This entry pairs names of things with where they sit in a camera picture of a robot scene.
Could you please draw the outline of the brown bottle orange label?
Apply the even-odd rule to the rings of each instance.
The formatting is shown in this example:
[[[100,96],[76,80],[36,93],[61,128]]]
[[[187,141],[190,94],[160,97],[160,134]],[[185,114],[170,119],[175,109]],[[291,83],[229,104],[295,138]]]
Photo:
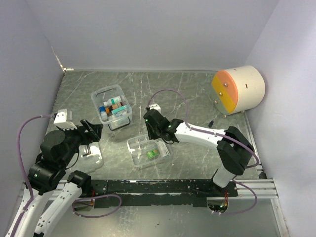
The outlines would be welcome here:
[[[113,104],[113,105],[111,105],[111,106],[109,106],[109,107],[106,107],[106,108],[105,108],[106,113],[110,113],[112,110],[115,110],[115,109],[117,109],[117,108],[119,108],[119,107],[121,107],[121,106],[123,106],[123,103],[122,103],[122,102]]]

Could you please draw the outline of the white swab packet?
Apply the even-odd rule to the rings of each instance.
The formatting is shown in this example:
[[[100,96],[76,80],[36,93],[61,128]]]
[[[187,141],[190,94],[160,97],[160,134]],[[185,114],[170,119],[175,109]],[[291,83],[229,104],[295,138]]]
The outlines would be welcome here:
[[[157,146],[159,149],[159,153],[162,157],[167,157],[170,155],[169,148],[167,147],[167,145],[164,142],[162,142],[162,141],[157,142]]]

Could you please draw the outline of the teal cartoon plaster packet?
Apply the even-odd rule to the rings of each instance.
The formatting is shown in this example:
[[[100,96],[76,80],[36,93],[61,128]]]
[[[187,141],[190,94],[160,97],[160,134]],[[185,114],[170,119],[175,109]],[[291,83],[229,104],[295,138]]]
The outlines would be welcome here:
[[[118,118],[120,116],[127,114],[128,112],[129,112],[129,106],[124,105],[124,106],[121,106],[115,110],[112,110],[112,115],[115,116],[116,118]]]

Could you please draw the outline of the green white medicine box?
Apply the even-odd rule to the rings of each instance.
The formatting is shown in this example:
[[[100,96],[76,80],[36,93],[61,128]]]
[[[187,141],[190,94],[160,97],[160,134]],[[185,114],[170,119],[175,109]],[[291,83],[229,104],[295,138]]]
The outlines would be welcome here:
[[[146,156],[149,160],[159,156],[159,151],[157,149],[152,149],[148,152],[146,152]]]

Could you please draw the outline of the clear plastic medicine box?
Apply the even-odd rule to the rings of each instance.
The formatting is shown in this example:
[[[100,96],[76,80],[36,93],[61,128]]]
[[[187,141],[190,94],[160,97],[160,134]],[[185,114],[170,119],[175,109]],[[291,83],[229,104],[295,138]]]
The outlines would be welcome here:
[[[108,133],[132,125],[132,108],[118,84],[92,92],[91,99],[99,120]]]

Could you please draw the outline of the clear compartment tray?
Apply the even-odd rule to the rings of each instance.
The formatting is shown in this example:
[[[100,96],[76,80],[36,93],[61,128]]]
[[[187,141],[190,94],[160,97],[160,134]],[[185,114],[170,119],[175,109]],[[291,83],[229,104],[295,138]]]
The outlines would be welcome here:
[[[162,141],[161,138],[156,140],[150,140],[148,135],[140,135],[137,137],[133,137],[127,140],[127,149],[132,158],[134,167],[137,169],[144,169],[147,167],[158,165],[166,160],[171,159],[172,157],[172,149],[169,144],[166,143],[167,147],[169,148],[170,155],[167,157],[162,157],[160,154],[159,156],[149,160],[146,156],[146,152],[152,149],[158,149],[157,142]]]

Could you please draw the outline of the clear box lid black handle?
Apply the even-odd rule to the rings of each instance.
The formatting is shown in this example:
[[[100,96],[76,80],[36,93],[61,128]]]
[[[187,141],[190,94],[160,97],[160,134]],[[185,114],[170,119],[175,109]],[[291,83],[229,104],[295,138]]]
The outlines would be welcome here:
[[[104,165],[98,142],[91,143],[88,146],[80,146],[78,160],[77,156],[78,155],[74,155],[70,163],[70,166],[73,164],[74,166],[68,170],[69,172],[79,170],[86,174],[90,174]]]

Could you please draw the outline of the white bottle green label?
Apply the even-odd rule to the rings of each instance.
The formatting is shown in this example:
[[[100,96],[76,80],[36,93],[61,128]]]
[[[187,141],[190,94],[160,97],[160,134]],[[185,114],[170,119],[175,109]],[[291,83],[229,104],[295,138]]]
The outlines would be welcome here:
[[[103,102],[103,104],[106,107],[106,106],[111,106],[111,105],[120,103],[121,101],[122,101],[121,97],[120,96],[116,96],[116,97],[113,97],[113,98],[108,99],[107,101]]]

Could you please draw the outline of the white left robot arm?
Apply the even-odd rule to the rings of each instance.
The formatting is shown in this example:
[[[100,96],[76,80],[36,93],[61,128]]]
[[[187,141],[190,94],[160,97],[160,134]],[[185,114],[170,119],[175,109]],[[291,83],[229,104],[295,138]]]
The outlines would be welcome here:
[[[45,135],[40,145],[41,153],[28,172],[25,171],[22,160],[19,160],[25,178],[25,189],[7,236],[33,236],[46,203],[66,174],[71,159],[79,153],[80,146],[100,141],[102,124],[91,124],[85,119],[80,122],[80,126],[68,121],[56,124],[58,129]]]

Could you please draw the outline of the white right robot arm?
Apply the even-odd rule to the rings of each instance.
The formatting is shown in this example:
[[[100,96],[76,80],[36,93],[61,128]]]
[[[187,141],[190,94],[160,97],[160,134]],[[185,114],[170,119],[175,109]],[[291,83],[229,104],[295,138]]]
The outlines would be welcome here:
[[[254,149],[234,126],[228,129],[202,128],[176,119],[169,121],[158,110],[149,109],[143,116],[151,140],[162,139],[168,144],[192,143],[215,149],[222,165],[210,183],[210,192],[221,196],[234,177],[242,175],[253,156]]]

